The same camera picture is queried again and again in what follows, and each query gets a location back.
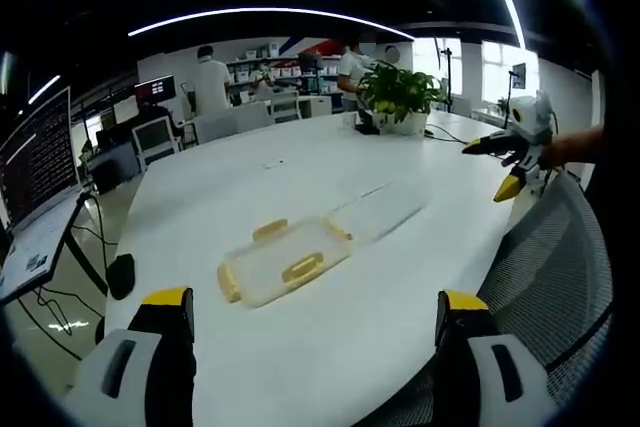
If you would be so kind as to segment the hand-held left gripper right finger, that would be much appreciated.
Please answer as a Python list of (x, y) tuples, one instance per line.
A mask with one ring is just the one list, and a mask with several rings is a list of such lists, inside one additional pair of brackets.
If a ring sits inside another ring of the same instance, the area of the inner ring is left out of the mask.
[(479, 297), (439, 292), (434, 341), (435, 425), (543, 426), (555, 414), (544, 367)]

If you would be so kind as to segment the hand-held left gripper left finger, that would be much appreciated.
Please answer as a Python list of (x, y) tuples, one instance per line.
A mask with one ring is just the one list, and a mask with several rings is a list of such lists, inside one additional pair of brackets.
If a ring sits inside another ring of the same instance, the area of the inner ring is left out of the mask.
[(193, 289), (156, 291), (80, 362), (65, 409), (77, 426), (191, 426)]

